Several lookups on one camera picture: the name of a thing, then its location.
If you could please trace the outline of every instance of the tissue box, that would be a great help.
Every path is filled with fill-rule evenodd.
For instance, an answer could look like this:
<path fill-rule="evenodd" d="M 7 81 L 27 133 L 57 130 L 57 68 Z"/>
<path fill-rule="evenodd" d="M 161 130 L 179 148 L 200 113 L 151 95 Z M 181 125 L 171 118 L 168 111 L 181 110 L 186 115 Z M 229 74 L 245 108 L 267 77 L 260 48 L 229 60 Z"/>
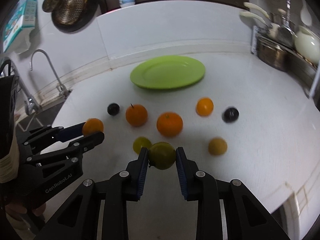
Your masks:
<path fill-rule="evenodd" d="M 29 34 L 36 24 L 37 0 L 26 0 L 19 5 L 7 23 L 3 35 L 3 51 L 20 54 L 30 47 Z"/>

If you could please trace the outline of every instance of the dish rack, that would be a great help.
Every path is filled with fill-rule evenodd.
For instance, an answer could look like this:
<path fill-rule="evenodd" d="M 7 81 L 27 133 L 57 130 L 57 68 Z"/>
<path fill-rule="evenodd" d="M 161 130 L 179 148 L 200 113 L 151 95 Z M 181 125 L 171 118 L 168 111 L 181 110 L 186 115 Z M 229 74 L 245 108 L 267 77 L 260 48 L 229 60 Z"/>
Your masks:
<path fill-rule="evenodd" d="M 282 44 L 280 44 L 279 42 L 276 42 L 266 36 L 263 35 L 263 29 L 258 27 L 258 26 L 254 26 L 253 30 L 252 30 L 252 40 L 251 40 L 251 53 L 254 55 L 257 55 L 257 40 L 259 39 L 263 39 L 266 41 L 269 41 L 275 45 L 278 45 L 282 50 L 287 51 L 288 53 L 290 53 L 291 55 L 297 57 L 300 60 L 303 60 L 304 62 L 306 62 L 315 72 L 315 78 L 313 79 L 311 88 L 309 90 L 308 93 L 308 97 L 309 98 L 313 98 L 316 92 L 316 87 L 318 86 L 319 80 L 320 80 L 320 67 L 319 64 L 318 66 L 312 64 L 310 61 L 308 61 L 305 57 L 303 57 L 302 55 L 300 55 L 297 51 L 295 51 L 294 49 L 290 49 Z"/>

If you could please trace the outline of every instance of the silver screw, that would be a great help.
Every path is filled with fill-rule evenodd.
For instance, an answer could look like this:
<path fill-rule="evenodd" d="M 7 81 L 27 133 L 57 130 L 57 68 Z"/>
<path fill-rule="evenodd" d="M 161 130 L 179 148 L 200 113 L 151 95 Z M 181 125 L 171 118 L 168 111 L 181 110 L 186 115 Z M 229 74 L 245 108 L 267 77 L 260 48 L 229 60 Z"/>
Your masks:
<path fill-rule="evenodd" d="M 232 181 L 232 184 L 238 187 L 238 186 L 241 185 L 241 181 L 239 181 L 239 179 L 234 179 L 234 180 Z"/>
<path fill-rule="evenodd" d="M 85 185 L 86 187 L 90 186 L 92 184 L 92 180 L 91 179 L 86 179 L 84 182 L 83 182 L 83 185 Z"/>
<path fill-rule="evenodd" d="M 120 175 L 120 177 L 123 177 L 123 178 L 124 178 L 124 177 L 129 176 L 129 172 L 127 172 L 127 171 L 121 171 L 119 175 Z"/>
<path fill-rule="evenodd" d="M 197 172 L 196 172 L 196 175 L 197 175 L 198 177 L 204 177 L 204 176 L 205 176 L 205 173 L 204 173 L 204 171 L 197 171 Z"/>

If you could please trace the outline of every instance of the faucet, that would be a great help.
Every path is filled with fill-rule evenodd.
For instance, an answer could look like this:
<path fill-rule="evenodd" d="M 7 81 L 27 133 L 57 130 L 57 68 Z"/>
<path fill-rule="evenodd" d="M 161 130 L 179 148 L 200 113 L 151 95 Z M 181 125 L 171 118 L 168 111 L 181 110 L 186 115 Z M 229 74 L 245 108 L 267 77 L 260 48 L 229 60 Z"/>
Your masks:
<path fill-rule="evenodd" d="M 24 94 L 27 97 L 27 99 L 24 101 L 24 110 L 25 110 L 26 114 L 27 115 L 31 115 L 33 110 L 36 112 L 36 114 L 41 112 L 41 110 L 42 110 L 41 106 L 38 104 L 38 102 L 35 100 L 35 98 L 31 95 L 31 93 L 27 89 L 27 87 L 24 84 L 23 80 L 21 79 L 21 77 L 19 75 L 19 72 L 18 72 L 18 69 L 15 66 L 15 64 L 13 63 L 13 61 L 9 57 L 4 57 L 2 59 L 1 66 L 3 64 L 6 64 L 6 65 L 8 64 L 9 65 L 8 69 L 12 68 L 14 74 L 16 76 L 19 76 L 19 81 L 18 81 L 19 82 L 19 86 L 21 87 L 22 91 L 24 92 Z"/>
<path fill-rule="evenodd" d="M 47 60 L 48 60 L 48 62 L 49 62 L 49 65 L 50 65 L 50 67 L 51 67 L 54 75 L 56 76 L 58 82 L 59 82 L 59 85 L 57 86 L 57 89 L 58 89 L 58 91 L 59 91 L 59 95 L 63 95 L 65 98 L 67 98 L 68 95 L 69 95 L 69 91 L 68 91 L 68 89 L 66 88 L 66 86 L 65 86 L 64 84 L 62 84 L 59 76 L 58 76 L 57 73 L 56 73 L 56 70 L 54 69 L 54 67 L 53 67 L 53 65 L 52 65 L 52 63 L 51 63 L 51 60 L 50 60 L 48 54 L 47 54 L 44 50 L 42 50 L 42 49 L 37 49 L 37 50 L 35 50 L 35 51 L 32 53 L 31 58 L 30 58 L 30 62 L 29 62 L 30 70 L 31 70 L 31 71 L 33 70 L 33 67 L 32 67 L 32 58 L 33 58 L 33 55 L 34 55 L 36 52 L 42 52 L 42 53 L 46 56 L 46 58 L 47 58 Z"/>

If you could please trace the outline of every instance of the green plate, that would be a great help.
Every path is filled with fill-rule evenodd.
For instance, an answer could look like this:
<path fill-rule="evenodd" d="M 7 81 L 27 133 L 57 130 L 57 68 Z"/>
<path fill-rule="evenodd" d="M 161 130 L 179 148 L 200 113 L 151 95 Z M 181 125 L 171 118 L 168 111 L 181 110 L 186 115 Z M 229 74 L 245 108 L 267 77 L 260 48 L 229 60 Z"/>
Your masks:
<path fill-rule="evenodd" d="M 138 65 L 130 80 L 148 89 L 181 88 L 198 82 L 205 73 L 204 65 L 191 57 L 161 56 Z"/>

